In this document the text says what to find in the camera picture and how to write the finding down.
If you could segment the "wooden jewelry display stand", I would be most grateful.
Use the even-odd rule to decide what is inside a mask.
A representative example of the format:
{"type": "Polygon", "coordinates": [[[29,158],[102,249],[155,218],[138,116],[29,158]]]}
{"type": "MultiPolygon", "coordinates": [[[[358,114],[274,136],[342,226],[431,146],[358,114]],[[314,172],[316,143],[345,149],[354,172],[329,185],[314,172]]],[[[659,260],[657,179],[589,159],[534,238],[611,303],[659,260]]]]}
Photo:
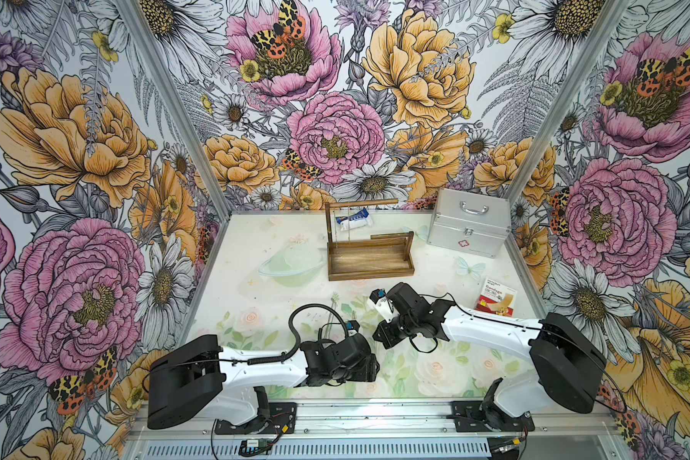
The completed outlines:
{"type": "Polygon", "coordinates": [[[412,276],[415,266],[411,256],[413,231],[377,234],[369,240],[333,239],[333,211],[350,207],[397,204],[397,199],[326,202],[327,268],[330,282],[400,278],[412,276]]]}

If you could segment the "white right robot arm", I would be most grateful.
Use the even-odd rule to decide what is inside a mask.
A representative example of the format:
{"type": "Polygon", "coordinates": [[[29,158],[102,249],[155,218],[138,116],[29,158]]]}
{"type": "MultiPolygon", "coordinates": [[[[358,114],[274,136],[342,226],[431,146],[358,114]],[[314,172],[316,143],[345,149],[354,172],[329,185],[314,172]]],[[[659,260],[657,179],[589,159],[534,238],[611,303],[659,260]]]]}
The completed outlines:
{"type": "Polygon", "coordinates": [[[459,431],[531,431],[539,409],[589,414],[595,408],[607,360],[560,314],[528,319],[468,310],[449,294],[429,298],[406,283],[375,289],[368,304],[382,317],[373,339],[387,349],[422,335],[437,343],[481,345],[532,365],[521,375],[495,379],[481,402],[453,404],[459,431]]]}

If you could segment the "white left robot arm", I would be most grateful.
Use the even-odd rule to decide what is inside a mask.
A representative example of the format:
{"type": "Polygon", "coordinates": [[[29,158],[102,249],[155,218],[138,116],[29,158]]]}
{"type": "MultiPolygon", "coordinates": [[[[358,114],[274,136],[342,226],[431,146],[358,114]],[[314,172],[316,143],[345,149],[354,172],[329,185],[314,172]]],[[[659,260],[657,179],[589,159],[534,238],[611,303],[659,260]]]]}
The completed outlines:
{"type": "Polygon", "coordinates": [[[372,383],[377,355],[360,333],[339,342],[298,341],[281,352],[224,348],[214,335],[202,335],[151,364],[147,427],[170,429],[198,414],[234,427],[270,418],[265,389],[372,383]]]}

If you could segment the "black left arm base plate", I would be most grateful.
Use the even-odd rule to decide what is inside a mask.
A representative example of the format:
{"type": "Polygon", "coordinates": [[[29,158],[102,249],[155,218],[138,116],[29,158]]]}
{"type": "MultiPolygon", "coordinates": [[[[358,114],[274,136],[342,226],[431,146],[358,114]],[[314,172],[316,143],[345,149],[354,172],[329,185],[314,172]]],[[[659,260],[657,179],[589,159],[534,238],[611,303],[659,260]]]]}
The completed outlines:
{"type": "Polygon", "coordinates": [[[215,435],[291,433],[298,404],[270,402],[262,386],[224,390],[212,404],[215,435]]]}

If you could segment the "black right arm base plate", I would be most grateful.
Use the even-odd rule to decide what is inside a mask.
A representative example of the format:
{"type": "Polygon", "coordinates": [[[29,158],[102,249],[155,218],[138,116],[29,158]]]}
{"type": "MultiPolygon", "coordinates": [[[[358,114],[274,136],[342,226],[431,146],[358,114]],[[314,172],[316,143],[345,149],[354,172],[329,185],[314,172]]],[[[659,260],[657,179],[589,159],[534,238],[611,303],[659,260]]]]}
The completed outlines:
{"type": "Polygon", "coordinates": [[[489,387],[484,399],[454,401],[450,403],[452,420],[459,433],[488,433],[488,432],[532,432],[535,430],[534,421],[529,412],[519,417],[511,417],[496,402],[496,392],[503,379],[496,379],[489,387]]]}

